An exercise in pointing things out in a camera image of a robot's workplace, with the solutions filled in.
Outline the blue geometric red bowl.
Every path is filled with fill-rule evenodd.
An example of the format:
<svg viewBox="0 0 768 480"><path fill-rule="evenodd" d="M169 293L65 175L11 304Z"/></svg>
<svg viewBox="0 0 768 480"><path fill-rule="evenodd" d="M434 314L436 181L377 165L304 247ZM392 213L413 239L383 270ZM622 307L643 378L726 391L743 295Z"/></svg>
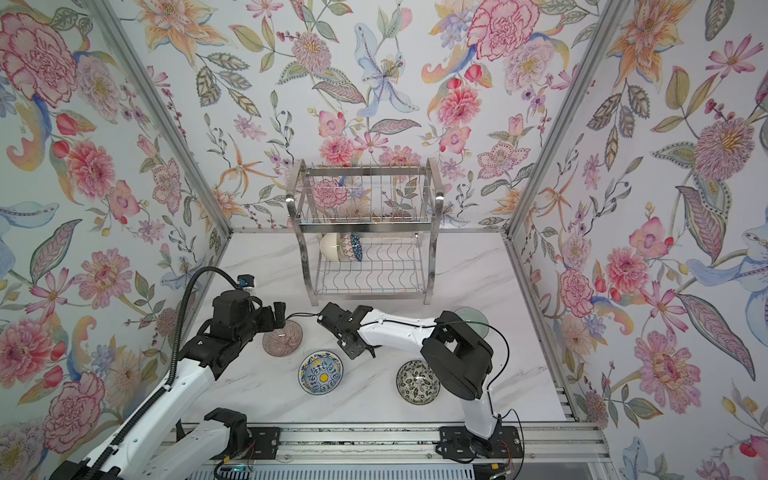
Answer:
<svg viewBox="0 0 768 480"><path fill-rule="evenodd" d="M339 258L342 261L361 262L363 260L362 243L356 232L341 234L339 241Z"/></svg>

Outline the pale green bowl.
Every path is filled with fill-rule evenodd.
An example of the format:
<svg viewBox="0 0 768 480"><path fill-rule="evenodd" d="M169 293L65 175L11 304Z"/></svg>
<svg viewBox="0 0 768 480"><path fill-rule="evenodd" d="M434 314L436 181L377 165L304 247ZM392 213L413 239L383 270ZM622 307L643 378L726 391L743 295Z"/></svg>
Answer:
<svg viewBox="0 0 768 480"><path fill-rule="evenodd" d="M485 337L488 334L490 330L489 321L480 310L472 307L459 307L454 313L481 337Z"/></svg>

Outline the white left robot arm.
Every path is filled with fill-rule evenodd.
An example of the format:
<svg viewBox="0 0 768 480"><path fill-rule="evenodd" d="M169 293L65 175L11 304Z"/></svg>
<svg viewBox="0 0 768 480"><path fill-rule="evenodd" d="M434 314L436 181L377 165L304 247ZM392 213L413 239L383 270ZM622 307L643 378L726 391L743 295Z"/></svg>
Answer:
<svg viewBox="0 0 768 480"><path fill-rule="evenodd" d="M65 461L55 479L184 479L210 459L233 459L267 444L249 430L247 417L224 407L204 416L191 432L162 450L162 442L190 406L261 333L281 329L286 305L261 305L241 289L214 299L213 317L189 340L167 378L121 427L79 462Z"/></svg>

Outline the blue yellow patterned bowl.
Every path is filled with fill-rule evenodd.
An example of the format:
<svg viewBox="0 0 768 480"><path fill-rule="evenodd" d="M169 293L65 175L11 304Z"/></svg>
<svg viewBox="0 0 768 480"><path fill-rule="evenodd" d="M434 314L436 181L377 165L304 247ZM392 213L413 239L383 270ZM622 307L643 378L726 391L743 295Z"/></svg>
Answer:
<svg viewBox="0 0 768 480"><path fill-rule="evenodd" d="M300 387L314 396L336 389L344 376L341 359L331 351L317 351L307 356L298 369Z"/></svg>

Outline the stainless steel dish rack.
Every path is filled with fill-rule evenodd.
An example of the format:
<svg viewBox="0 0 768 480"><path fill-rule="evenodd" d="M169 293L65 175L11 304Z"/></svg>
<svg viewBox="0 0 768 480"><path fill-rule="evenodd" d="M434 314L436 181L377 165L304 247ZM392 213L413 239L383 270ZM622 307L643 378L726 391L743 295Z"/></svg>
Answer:
<svg viewBox="0 0 768 480"><path fill-rule="evenodd" d="M311 304L332 297L430 303L445 197L434 159L393 166L297 163L286 205ZM361 262L322 256L324 234L350 232L361 239Z"/></svg>

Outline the cream white bowl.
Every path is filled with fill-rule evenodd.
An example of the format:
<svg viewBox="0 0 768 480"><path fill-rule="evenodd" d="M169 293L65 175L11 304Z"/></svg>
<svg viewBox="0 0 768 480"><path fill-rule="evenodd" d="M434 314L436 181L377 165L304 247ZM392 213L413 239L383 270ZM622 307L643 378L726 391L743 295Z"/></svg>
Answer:
<svg viewBox="0 0 768 480"><path fill-rule="evenodd" d="M320 240L320 253L331 262L341 261L340 235L338 233L324 234Z"/></svg>

